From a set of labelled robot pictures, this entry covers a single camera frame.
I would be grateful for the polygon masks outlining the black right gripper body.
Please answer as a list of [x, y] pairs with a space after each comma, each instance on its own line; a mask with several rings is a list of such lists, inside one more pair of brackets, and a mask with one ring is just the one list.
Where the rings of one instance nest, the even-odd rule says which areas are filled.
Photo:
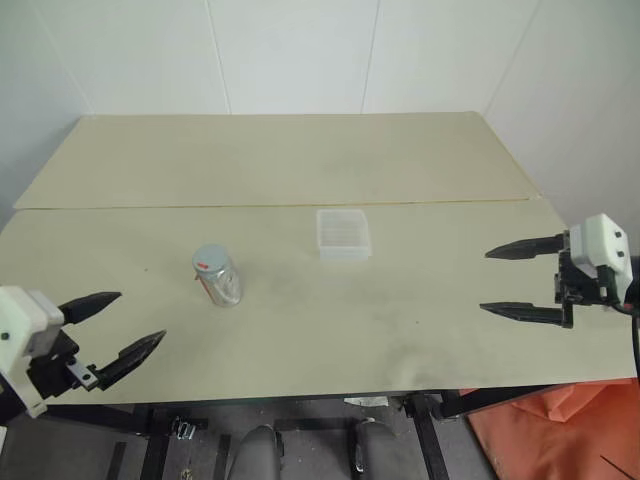
[[614, 270], [608, 265], [587, 264], [592, 273], [585, 273], [571, 259], [570, 232], [562, 233], [563, 247], [558, 252], [558, 272], [554, 276], [555, 303], [552, 324], [562, 328], [573, 327], [575, 305], [602, 305], [613, 307], [618, 303]]

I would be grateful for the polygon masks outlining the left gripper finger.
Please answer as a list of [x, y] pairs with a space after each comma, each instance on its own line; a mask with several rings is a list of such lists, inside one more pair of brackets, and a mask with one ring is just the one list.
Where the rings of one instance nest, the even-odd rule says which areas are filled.
[[79, 324], [100, 313], [122, 296], [120, 292], [98, 292], [76, 298], [58, 306], [64, 324]]
[[121, 350], [114, 361], [101, 369], [95, 369], [97, 387], [107, 390], [137, 369], [158, 347], [165, 335], [166, 331], [160, 330], [144, 336]]

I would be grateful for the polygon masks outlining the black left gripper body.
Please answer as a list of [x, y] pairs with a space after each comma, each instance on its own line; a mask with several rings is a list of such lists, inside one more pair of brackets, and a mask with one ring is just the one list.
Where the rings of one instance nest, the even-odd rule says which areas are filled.
[[43, 399], [80, 387], [91, 391], [100, 385], [95, 371], [76, 358], [78, 352], [78, 344], [61, 330], [50, 351], [31, 360], [27, 375]]

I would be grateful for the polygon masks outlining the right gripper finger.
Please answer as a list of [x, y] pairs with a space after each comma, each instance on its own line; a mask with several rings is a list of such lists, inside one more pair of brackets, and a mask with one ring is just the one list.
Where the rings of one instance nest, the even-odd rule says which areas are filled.
[[485, 253], [486, 258], [520, 260], [538, 255], [555, 254], [564, 248], [564, 234], [549, 237], [522, 239], [510, 242]]
[[489, 313], [519, 322], [564, 326], [564, 314], [558, 308], [537, 307], [525, 302], [481, 303], [479, 307]]

